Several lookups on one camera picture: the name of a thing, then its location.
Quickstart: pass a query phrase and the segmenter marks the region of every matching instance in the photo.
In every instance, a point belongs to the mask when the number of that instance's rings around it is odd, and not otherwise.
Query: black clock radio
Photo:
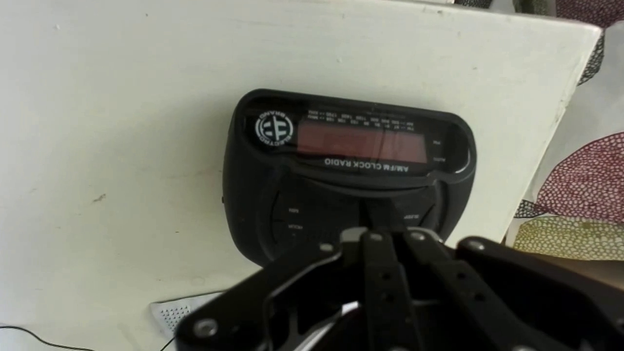
[[[475,171],[473,130],[453,113],[256,89],[231,122],[225,206],[239,249],[266,265],[356,226],[446,239]]]

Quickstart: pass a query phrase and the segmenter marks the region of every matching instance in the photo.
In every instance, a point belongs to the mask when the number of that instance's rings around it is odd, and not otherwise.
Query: power cord
[[[95,348],[89,348],[89,347],[73,347],[73,345],[46,341],[36,331],[28,329],[28,327],[22,327],[22,325],[0,325],[0,329],[17,329],[17,331],[28,333],[28,335],[36,337],[40,343],[44,343],[48,347],[56,347],[56,348],[95,351]]]

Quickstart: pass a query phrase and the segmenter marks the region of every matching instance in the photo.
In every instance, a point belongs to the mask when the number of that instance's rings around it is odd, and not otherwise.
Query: cable
[[[48,347],[73,348],[73,351],[95,351],[95,348],[89,348],[89,347],[73,347],[73,345],[46,341],[36,331],[26,329],[22,325],[0,325],[0,329],[17,329],[17,331],[28,333],[28,335],[36,337],[40,343],[48,345]]]
[[[167,351],[167,348],[174,343],[174,339],[176,339],[176,337],[173,337],[161,351]]]

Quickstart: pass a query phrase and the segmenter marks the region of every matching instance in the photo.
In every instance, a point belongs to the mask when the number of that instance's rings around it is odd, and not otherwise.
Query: digital display
[[[426,163],[424,134],[301,120],[297,152]]]

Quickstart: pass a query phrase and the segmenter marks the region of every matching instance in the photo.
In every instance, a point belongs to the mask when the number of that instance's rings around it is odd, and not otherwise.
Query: patterned fabric
[[[522,224],[514,247],[566,259],[624,261],[624,226],[541,216]]]
[[[561,161],[539,204],[561,216],[624,222],[624,132],[590,142]]]
[[[494,0],[455,0],[457,5],[490,7]]]
[[[557,0],[559,17],[609,27],[624,19],[623,0]]]
[[[541,204],[524,200],[516,212],[516,218],[535,218],[535,216],[543,216],[545,212],[547,208],[543,208]]]

